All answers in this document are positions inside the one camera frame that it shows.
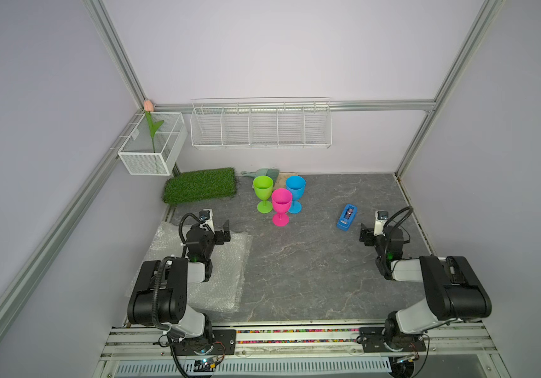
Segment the blue tape dispenser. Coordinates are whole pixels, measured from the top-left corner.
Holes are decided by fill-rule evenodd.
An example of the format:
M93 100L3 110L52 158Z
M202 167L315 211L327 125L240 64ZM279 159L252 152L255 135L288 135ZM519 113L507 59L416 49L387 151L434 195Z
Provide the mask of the blue tape dispenser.
M349 228L351 228L353 221L355 220L355 216L357 214L358 208L352 204L347 204L338 221L337 221L337 228L342 231L347 231Z

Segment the pink plastic wine glass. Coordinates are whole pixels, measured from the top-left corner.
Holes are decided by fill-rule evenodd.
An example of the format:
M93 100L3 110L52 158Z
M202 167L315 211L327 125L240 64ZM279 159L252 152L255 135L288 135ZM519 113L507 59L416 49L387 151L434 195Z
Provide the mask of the pink plastic wine glass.
M289 223L287 213L292 205L292 193L284 188L275 190L272 194L272 205L276 214L272 221L277 227L284 227Z

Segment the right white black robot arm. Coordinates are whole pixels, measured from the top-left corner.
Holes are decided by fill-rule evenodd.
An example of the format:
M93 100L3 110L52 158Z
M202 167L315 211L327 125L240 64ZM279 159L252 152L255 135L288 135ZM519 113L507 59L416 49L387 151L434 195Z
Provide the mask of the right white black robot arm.
M374 247L376 266L386 280L421 283L424 298L405 309L393 311L379 338L390 351L402 351L405 343L414 343L431 329L453 321L477 321L492 313L492 302L469 261L463 256L439 258L434 255L403 258L402 231L396 242L386 233L361 226L360 242Z

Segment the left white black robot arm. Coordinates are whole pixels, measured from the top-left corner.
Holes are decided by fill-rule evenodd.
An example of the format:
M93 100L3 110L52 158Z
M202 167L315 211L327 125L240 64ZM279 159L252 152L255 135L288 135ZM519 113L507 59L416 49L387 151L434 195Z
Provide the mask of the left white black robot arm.
M200 354L216 343L209 316L188 305L188 285L210 280L215 246L231 241L229 222L213 229L197 222L187 233L178 230L182 254L141 265L127 307L130 324L154 327L162 332L162 347L184 344Z

